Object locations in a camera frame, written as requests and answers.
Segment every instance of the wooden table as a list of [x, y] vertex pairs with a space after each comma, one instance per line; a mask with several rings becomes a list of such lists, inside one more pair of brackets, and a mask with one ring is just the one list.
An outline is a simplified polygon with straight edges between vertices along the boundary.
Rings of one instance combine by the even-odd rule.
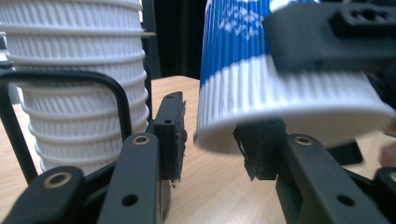
[[[186, 144], [181, 182], [171, 191], [171, 207], [166, 224], [171, 223], [285, 223], [276, 195], [275, 181], [250, 181], [241, 156], [220, 155], [197, 148], [195, 132], [199, 81], [188, 77], [167, 77], [153, 80], [153, 114], [167, 93], [183, 91], [187, 101]], [[15, 106], [21, 127], [30, 148], [35, 139], [27, 131], [29, 118]], [[12, 152], [3, 125], [0, 125], [0, 220], [26, 188], [20, 167]], [[358, 138], [364, 164], [348, 169], [371, 178], [379, 167], [380, 146], [396, 140], [380, 132]], [[32, 153], [38, 167], [38, 157]]]

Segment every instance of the screw hole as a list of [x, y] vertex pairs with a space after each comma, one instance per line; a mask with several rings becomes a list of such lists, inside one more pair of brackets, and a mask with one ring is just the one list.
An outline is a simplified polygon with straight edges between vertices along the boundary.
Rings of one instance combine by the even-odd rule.
[[130, 207], [136, 204], [137, 201], [138, 201], [137, 195], [129, 194], [122, 199], [122, 205], [124, 205], [125, 207]]
[[134, 138], [135, 145], [145, 145], [147, 142], [149, 142], [149, 137], [147, 136], [137, 136]]
[[337, 200], [338, 200], [338, 202], [343, 203], [346, 206], [354, 206], [355, 205], [355, 202], [351, 198], [349, 198], [348, 196], [343, 195], [343, 194], [337, 195]]
[[304, 146], [311, 146], [313, 143], [311, 141], [311, 139], [306, 138], [306, 137], [302, 137], [302, 136], [298, 136], [295, 138], [295, 141], [300, 144], [300, 145], [304, 145]]
[[56, 189], [59, 188], [72, 179], [72, 175], [68, 172], [60, 172], [54, 175], [50, 175], [46, 180], [44, 180], [44, 188], [46, 189]]

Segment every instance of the stack of paper cups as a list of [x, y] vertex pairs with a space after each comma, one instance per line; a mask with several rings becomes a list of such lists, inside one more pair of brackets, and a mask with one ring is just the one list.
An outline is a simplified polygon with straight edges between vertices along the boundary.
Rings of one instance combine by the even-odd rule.
[[[94, 71], [124, 88], [133, 132], [146, 130], [149, 109], [137, 0], [5, 0], [0, 30], [15, 69]], [[74, 165], [85, 175], [115, 161], [122, 145], [113, 93], [98, 85], [21, 84], [22, 109], [44, 171]]]

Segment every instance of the ripple paper cup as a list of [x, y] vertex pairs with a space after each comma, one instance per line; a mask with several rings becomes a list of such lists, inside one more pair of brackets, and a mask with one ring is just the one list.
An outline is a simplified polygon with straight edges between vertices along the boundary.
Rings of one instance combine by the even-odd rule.
[[127, 35], [7, 35], [7, 56], [15, 63], [92, 64], [145, 57], [141, 36]]
[[[22, 109], [30, 115], [29, 130], [34, 136], [46, 135], [62, 139], [71, 137], [91, 136], [98, 134], [119, 132], [120, 119], [117, 108], [102, 113], [87, 113], [75, 116], [51, 115], [29, 111], [22, 105]], [[149, 108], [145, 102], [130, 105], [133, 133], [146, 130], [142, 127], [149, 118]]]
[[118, 60], [116, 63], [99, 63], [83, 65], [46, 65], [46, 64], [15, 64], [15, 70], [30, 71], [93, 71], [116, 79], [119, 83], [146, 76], [143, 66], [144, 56], [129, 60]]
[[283, 119], [287, 133], [311, 135], [334, 147], [395, 119], [394, 110], [381, 102], [364, 74], [282, 76], [276, 71], [262, 20], [283, 6], [276, 0], [207, 3], [194, 136], [198, 147], [239, 153], [233, 137], [236, 125], [273, 118]]
[[[129, 104], [144, 102], [149, 92], [145, 88], [146, 74], [128, 82], [121, 83]], [[114, 93], [106, 87], [70, 86], [48, 87], [20, 85], [23, 93], [23, 104], [36, 113], [59, 114], [61, 116], [101, 112], [117, 109]]]
[[0, 21], [13, 27], [133, 29], [140, 27], [138, 0], [2, 0]]

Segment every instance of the black plastic part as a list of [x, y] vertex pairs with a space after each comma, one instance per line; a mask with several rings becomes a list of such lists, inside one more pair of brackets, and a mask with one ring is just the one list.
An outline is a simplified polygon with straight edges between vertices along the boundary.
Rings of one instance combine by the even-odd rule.
[[245, 157], [245, 168], [250, 179], [275, 180], [277, 156], [286, 139], [285, 123], [281, 119], [270, 119], [239, 124], [233, 136]]
[[396, 167], [376, 171], [371, 193], [384, 215], [396, 223]]
[[396, 36], [396, 14], [390, 7], [360, 6], [341, 8], [330, 17], [334, 34], [339, 37]]
[[4, 36], [0, 36], [0, 50], [7, 49], [6, 38]]
[[368, 78], [381, 100], [396, 109], [396, 66]]
[[344, 169], [347, 175], [355, 182], [355, 184], [365, 193], [366, 195], [369, 195], [371, 197], [371, 192], [372, 192], [372, 185], [373, 185], [373, 180], [366, 178], [364, 176], [355, 174], [351, 171], [348, 171], [347, 169]]
[[85, 176], [88, 195], [84, 205], [78, 211], [76, 224], [96, 223], [108, 190], [115, 162]]
[[162, 223], [160, 150], [155, 135], [137, 133], [123, 144], [98, 223]]
[[149, 38], [142, 38], [142, 47], [146, 53], [144, 64], [150, 68], [150, 77], [152, 79], [163, 77], [163, 70], [161, 68], [159, 46], [158, 46], [158, 32], [156, 25], [156, 11], [154, 0], [142, 1], [144, 9], [142, 28], [147, 32], [156, 34]]
[[361, 150], [359, 149], [358, 143], [356, 143], [356, 141], [342, 145], [340, 147], [332, 147], [328, 149], [329, 153], [340, 165], [357, 164], [363, 161]]
[[289, 135], [282, 160], [290, 174], [280, 173], [278, 181], [294, 181], [302, 196], [298, 202], [295, 192], [278, 193], [288, 223], [389, 223], [318, 140]]
[[10, 69], [14, 67], [14, 63], [12, 61], [2, 61], [0, 62], [0, 69]]
[[148, 127], [146, 128], [146, 133], [154, 134], [154, 119], [148, 122]]
[[187, 132], [184, 130], [186, 106], [181, 91], [163, 97], [154, 120], [154, 134], [158, 137], [161, 151], [161, 179], [180, 179], [183, 167]]
[[377, 72], [396, 64], [395, 29], [389, 28], [395, 18], [396, 7], [297, 3], [270, 14], [262, 24], [276, 70], [283, 75]]
[[9, 99], [8, 84], [11, 82], [27, 83], [54, 83], [70, 82], [81, 83], [90, 82], [101, 84], [110, 89], [117, 100], [120, 118], [121, 137], [125, 139], [132, 134], [131, 117], [129, 111], [128, 98], [122, 86], [113, 78], [94, 72], [7, 72], [0, 75], [0, 119], [5, 127], [8, 139], [14, 149], [18, 163], [23, 175], [30, 183], [36, 176], [37, 171], [30, 156], [29, 148], [26, 145], [23, 133], [15, 116], [12, 103]]
[[367, 0], [367, 3], [374, 4], [377, 6], [396, 7], [395, 0]]
[[5, 224], [73, 223], [85, 201], [81, 170], [58, 167], [36, 178], [15, 202]]

